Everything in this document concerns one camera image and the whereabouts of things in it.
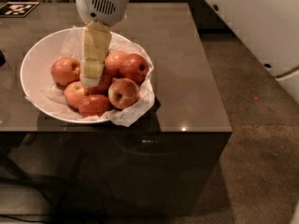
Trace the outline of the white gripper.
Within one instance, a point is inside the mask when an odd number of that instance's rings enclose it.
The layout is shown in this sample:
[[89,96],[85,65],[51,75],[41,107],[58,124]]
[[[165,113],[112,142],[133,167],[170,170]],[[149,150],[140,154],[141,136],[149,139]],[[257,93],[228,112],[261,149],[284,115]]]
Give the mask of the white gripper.
[[88,23],[82,32],[80,63],[80,80],[87,88],[96,87],[100,81],[112,37],[109,27],[122,20],[129,1],[76,0],[79,16]]

